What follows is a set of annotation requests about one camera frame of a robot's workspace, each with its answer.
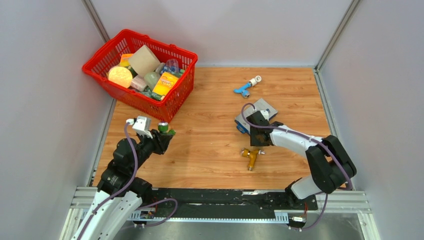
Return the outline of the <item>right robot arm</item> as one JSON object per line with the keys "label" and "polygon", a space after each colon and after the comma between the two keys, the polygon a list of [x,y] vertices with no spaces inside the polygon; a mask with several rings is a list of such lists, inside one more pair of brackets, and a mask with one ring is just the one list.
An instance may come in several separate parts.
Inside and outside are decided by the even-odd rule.
{"label": "right robot arm", "polygon": [[352,188],[357,168],[336,136],[312,136],[281,122],[270,123],[264,110],[256,110],[243,119],[250,126],[251,146],[281,147],[307,159],[310,175],[292,182],[285,189],[285,202],[289,208],[299,209],[307,197],[331,194],[343,184],[347,184],[347,190]]}

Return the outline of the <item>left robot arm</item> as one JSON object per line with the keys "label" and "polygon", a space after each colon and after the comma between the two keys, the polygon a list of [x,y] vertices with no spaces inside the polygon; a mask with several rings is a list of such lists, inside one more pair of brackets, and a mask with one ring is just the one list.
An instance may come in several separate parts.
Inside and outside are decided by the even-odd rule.
{"label": "left robot arm", "polygon": [[72,239],[112,240],[137,208],[152,203],[152,184],[137,177],[137,171],[152,154],[163,155],[176,132],[152,129],[149,133],[151,137],[138,134],[138,141],[127,134],[118,142]]}

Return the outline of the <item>green water faucet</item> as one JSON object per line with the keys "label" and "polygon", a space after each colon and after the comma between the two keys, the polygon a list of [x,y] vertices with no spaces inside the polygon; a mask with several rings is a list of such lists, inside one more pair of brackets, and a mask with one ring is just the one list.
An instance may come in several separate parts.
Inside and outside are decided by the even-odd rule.
{"label": "green water faucet", "polygon": [[157,130],[161,133],[161,134],[166,134],[166,135],[171,135],[174,136],[176,134],[176,131],[174,129],[171,129],[169,127],[169,123],[166,121],[160,121],[157,124]]}

